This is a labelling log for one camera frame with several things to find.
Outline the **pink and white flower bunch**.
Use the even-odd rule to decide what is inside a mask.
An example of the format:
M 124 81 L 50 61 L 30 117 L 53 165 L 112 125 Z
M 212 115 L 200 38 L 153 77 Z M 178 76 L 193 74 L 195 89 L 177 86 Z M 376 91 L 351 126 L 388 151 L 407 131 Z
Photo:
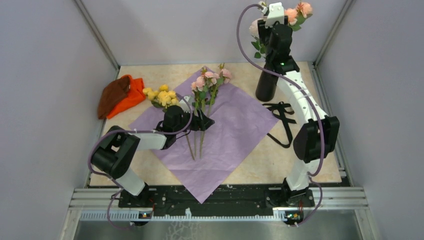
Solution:
M 227 84 L 233 78 L 232 73 L 225 68 L 225 64 L 221 63 L 218 72 L 213 72 L 207 67 L 203 67 L 200 76 L 191 84 L 191 92 L 194 107 L 193 119 L 190 123 L 191 131 L 200 131 L 200 137 L 195 134 L 193 157 L 201 158 L 203 156 L 203 143 L 205 133 L 208 127 L 213 124 L 210 119 L 212 106 L 216 102 L 219 89 L 222 85 Z

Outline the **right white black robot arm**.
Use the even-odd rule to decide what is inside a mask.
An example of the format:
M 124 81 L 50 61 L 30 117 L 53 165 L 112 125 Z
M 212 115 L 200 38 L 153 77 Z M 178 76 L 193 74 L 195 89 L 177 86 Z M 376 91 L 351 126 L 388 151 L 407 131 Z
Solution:
M 265 65 L 256 98 L 269 102 L 279 89 L 300 126 L 292 140 L 297 160 L 283 181 L 286 189 L 281 193 L 284 204 L 295 206 L 301 200 L 301 191 L 308 188 L 310 177 L 318 174 L 325 157 L 335 149 L 340 122 L 320 108 L 302 79 L 300 68 L 290 54 L 293 29 L 286 17 L 274 23 L 261 19 L 256 25 L 259 41 L 265 46 Z

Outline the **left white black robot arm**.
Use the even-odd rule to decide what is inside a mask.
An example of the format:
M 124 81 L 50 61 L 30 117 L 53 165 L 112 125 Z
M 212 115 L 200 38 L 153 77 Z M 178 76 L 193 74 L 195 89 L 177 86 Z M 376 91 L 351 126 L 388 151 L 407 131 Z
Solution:
M 150 200 L 149 186 L 130 167 L 136 151 L 166 150 L 176 142 L 178 134 L 205 131 L 214 123 L 202 110 L 184 111 L 173 105 L 153 130 L 111 127 L 95 144 L 87 165 L 92 173 L 96 167 L 98 175 L 106 176 L 129 193 L 131 202 L 136 206 L 144 207 Z

